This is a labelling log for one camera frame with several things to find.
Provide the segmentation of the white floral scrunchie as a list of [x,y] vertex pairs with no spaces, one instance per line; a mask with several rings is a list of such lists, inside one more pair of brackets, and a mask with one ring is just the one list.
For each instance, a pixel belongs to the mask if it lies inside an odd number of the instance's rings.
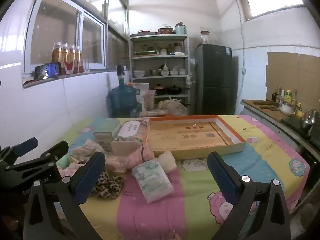
[[106,154],[105,150],[99,144],[91,139],[87,139],[82,146],[72,149],[71,158],[79,163],[86,163],[95,152]]

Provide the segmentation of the leopard print scrunchie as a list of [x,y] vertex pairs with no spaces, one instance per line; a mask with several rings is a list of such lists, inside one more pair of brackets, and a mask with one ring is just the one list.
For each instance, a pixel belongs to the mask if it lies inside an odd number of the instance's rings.
[[91,195],[105,199],[116,199],[120,195],[123,187],[123,177],[109,175],[108,172],[104,170],[93,187]]

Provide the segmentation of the pink item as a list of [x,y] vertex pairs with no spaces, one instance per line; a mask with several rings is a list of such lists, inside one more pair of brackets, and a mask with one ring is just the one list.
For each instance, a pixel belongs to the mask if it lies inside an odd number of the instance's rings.
[[105,168],[114,173],[125,173],[127,171],[127,157],[118,155],[107,155],[105,157]]

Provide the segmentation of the green white tissue pack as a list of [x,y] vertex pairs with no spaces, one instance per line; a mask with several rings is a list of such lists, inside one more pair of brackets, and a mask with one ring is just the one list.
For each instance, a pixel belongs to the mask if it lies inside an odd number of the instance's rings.
[[146,161],[132,169],[147,203],[156,202],[173,193],[174,187],[157,160]]

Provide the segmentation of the pink packaged towel roll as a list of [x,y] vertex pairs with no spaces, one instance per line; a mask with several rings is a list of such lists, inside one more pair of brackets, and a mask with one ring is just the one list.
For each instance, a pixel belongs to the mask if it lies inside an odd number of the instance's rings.
[[126,168],[132,169],[153,158],[154,158],[153,150],[150,144],[146,143],[128,156]]

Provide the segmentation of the white plush toy pink dress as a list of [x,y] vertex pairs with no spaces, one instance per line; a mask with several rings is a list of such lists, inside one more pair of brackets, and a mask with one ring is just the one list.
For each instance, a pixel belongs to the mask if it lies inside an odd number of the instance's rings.
[[158,162],[166,174],[169,174],[177,169],[176,160],[170,151],[165,151],[164,153],[160,154],[158,157]]

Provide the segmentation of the smartphone on windowsill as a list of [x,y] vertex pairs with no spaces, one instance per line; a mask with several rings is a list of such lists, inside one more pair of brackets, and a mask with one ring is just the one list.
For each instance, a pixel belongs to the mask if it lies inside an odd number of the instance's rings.
[[60,75],[61,63],[52,62],[35,67],[34,80],[40,81],[49,78],[57,78]]

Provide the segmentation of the green book box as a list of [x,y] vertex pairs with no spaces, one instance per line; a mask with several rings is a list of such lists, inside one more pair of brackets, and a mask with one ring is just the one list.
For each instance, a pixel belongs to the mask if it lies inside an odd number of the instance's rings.
[[118,130],[120,129],[120,121],[117,119],[104,120],[94,131],[94,141],[100,145],[110,144]]

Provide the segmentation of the steel kettle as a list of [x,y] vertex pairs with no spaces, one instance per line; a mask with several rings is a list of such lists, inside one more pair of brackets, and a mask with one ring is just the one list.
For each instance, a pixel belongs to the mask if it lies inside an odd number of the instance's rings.
[[300,119],[300,128],[307,136],[311,135],[312,129],[319,123],[319,111],[317,109],[308,110],[306,116]]

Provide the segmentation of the floral tissue box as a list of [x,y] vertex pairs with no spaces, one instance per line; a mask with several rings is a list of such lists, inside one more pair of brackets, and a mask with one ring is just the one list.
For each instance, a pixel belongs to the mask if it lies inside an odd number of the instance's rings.
[[146,143],[149,118],[130,120],[122,124],[111,142],[112,152],[118,156],[128,156]]

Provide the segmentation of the kitchen counter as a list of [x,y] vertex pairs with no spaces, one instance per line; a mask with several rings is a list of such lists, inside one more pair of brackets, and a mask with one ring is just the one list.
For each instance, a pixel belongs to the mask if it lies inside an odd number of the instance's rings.
[[255,117],[259,122],[274,131],[283,141],[297,150],[299,154],[306,150],[319,161],[319,150],[313,147],[308,140],[301,137],[300,134],[282,123],[281,120],[284,115],[279,111],[273,112],[269,109],[260,109],[259,106],[252,103],[252,100],[242,100],[241,104],[244,107],[242,114]]

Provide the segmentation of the white bowl on counter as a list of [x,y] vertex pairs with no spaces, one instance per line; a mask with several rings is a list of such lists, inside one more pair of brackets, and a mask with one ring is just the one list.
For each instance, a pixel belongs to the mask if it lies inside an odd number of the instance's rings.
[[288,102],[284,101],[281,106],[279,107],[281,113],[283,113],[286,116],[294,116],[295,111],[293,110],[293,107]]

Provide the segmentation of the blue water jug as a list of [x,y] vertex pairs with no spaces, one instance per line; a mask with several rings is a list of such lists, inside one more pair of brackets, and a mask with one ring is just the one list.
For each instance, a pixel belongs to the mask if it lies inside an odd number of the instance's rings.
[[136,89],[125,84],[125,72],[122,65],[117,65],[117,77],[119,86],[112,89],[107,96],[110,116],[112,118],[135,118],[138,116]]

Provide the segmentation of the orange rimmed cardboard tray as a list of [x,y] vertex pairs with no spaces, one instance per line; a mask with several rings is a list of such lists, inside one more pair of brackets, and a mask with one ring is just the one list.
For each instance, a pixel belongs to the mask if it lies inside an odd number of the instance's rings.
[[241,152],[246,141],[219,115],[150,118],[148,142],[155,157],[170,151],[176,160],[206,158]]

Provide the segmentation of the yellow green condiment bottle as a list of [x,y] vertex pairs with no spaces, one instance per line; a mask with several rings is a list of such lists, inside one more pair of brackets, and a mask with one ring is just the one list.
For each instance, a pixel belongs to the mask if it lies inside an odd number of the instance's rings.
[[287,103],[291,103],[292,102],[292,92],[290,89],[288,89],[284,95],[284,100],[287,102]]

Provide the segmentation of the sliding glass window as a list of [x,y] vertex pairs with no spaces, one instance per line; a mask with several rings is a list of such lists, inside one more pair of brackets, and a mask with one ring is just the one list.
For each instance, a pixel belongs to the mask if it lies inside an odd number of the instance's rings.
[[90,70],[106,68],[106,23],[73,0],[35,0],[25,38],[24,70],[52,61],[58,42],[79,46]]

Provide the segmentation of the white sack beside jug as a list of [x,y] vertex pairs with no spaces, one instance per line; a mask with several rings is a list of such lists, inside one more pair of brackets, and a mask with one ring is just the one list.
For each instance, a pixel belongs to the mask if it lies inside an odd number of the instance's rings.
[[132,86],[136,89],[136,99],[140,111],[145,111],[145,96],[149,91],[149,83],[135,82],[132,84]]

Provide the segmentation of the black refrigerator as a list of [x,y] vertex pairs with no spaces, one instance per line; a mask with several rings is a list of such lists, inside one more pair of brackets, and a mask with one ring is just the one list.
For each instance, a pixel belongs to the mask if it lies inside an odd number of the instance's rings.
[[233,65],[232,49],[199,44],[195,56],[195,114],[234,114],[238,70]]

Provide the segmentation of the white plastic bag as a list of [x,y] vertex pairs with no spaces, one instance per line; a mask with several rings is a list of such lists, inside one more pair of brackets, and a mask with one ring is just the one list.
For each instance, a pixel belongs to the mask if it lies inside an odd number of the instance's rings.
[[167,111],[168,114],[174,116],[185,116],[188,114],[187,108],[177,99],[169,98],[168,100],[160,101],[157,108]]

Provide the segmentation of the grey metal shelf rack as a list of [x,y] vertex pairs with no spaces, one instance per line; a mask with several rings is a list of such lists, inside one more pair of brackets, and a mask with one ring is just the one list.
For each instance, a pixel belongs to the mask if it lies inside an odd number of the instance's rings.
[[191,106],[190,46],[186,34],[130,37],[130,82],[147,83],[155,91],[155,104],[177,100]]

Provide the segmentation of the glass jar on refrigerator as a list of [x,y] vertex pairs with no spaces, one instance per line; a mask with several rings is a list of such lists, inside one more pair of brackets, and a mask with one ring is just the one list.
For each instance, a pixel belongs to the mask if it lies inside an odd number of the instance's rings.
[[202,30],[200,33],[201,33],[201,43],[210,44],[210,31]]

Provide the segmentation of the teal enamel pot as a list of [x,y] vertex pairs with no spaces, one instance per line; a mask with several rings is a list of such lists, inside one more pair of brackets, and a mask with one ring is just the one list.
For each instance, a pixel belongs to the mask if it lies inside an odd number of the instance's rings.
[[186,35],[187,34],[186,25],[184,25],[182,22],[177,23],[175,25],[175,34],[177,34],[177,35]]

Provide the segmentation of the cardboard wall panel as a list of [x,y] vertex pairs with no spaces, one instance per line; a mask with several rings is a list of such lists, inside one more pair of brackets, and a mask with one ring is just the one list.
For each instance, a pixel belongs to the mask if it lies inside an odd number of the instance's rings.
[[302,109],[319,110],[319,57],[298,53],[269,52],[266,66],[266,98],[278,88],[296,90]]

